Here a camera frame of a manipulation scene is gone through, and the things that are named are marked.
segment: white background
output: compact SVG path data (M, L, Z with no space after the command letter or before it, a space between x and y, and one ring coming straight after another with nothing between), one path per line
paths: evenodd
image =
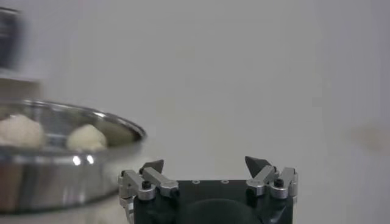
M266 158L300 175L297 223L388 222L390 145L366 144L390 121L388 1L7 2L52 71L34 94L139 123L168 176Z

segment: metal bowl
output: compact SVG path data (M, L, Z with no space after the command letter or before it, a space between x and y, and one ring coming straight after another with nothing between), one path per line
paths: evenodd
M139 153L145 131L101 111L33 100L0 101L0 120L23 114L43 126L42 149L0 146L0 213L35 212L77 206L118 189L117 175ZM67 136L92 124L106 136L99 152L67 150Z

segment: white dough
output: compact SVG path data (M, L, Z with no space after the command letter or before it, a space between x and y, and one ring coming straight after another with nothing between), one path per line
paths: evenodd
M18 114L0 121L0 145L40 148L44 145L44 131L38 122Z
M68 137L66 146L70 150L103 150L107 147L107 140L103 133L93 125L87 124L75 129Z

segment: black screw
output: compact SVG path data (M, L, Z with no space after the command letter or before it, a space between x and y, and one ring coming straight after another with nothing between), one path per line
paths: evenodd
M149 181L143 181L142 182L142 189L150 189L152 187L152 183Z
M282 179L280 179L280 178L278 178L278 179L276 179L274 181L274 186L275 187L283 187L283 185L285 185L285 182Z

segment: silver metal bracket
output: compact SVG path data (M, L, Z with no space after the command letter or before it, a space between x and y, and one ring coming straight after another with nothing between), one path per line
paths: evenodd
M280 176L270 183L271 196L286 199L292 196L296 203L298 194L298 173L294 168L284 168Z
M176 197L179 194L179 183L176 180L170 180L151 167L144 168L142 176L145 180L156 185L162 196Z
M267 184L274 180L275 173L275 167L267 165L253 179L247 180L246 184L257 197L262 196L265 194Z
M132 223L133 199L137 197L142 201L149 201L156 196L156 187L145 184L145 180L133 170L125 170L118 177L119 203L124 208L126 218Z

